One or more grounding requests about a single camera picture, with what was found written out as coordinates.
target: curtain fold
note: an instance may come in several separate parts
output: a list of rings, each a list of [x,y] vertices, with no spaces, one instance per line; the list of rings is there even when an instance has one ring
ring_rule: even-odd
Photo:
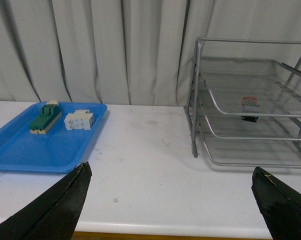
[[[28,67],[41,101],[69,102],[64,79],[52,2],[10,0],[12,16]]]
[[[0,85],[7,85],[7,92],[11,92],[16,101],[37,102],[37,97],[16,49],[17,39],[13,37],[11,21],[5,17],[4,2],[0,2],[0,73],[4,78]]]
[[[99,103],[92,8],[87,0],[53,0],[52,6],[73,102]]]
[[[301,1],[0,0],[0,100],[184,106],[196,37],[301,41]]]
[[[91,2],[100,94],[103,103],[130,104],[120,0]]]
[[[123,10],[131,104],[154,105],[162,0],[124,0]]]

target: white table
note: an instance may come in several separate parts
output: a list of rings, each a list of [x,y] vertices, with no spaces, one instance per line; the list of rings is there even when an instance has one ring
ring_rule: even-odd
[[[30,105],[0,101],[0,127]],[[203,147],[194,158],[182,107],[108,105],[89,164],[76,231],[271,238],[251,190],[254,168],[213,165]],[[301,193],[301,169],[266,170]],[[62,177],[0,172],[0,223]]]

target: toy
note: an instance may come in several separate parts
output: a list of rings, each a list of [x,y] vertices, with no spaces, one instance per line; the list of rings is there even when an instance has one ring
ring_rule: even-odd
[[[41,107],[40,114],[29,125],[31,134],[46,134],[52,128],[62,116],[62,112],[58,105],[59,103],[53,100]]]
[[[259,113],[260,105],[258,104],[257,97],[244,96],[241,99],[241,106],[243,113]],[[257,122],[258,116],[241,116],[241,119],[248,122]]]
[[[94,124],[94,115],[89,110],[76,110],[74,113],[67,114],[64,123],[67,130],[91,130]]]

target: green toy block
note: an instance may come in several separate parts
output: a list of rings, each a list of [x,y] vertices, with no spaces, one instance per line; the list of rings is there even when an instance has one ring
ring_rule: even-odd
[[[46,134],[62,116],[62,112],[56,104],[46,104],[41,107],[40,114],[29,125],[31,134]]]

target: wooden floor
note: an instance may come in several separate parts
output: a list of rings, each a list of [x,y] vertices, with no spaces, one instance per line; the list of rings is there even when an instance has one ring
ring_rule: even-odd
[[[137,235],[99,232],[74,232],[71,240],[249,240],[244,238],[215,238],[191,236]]]

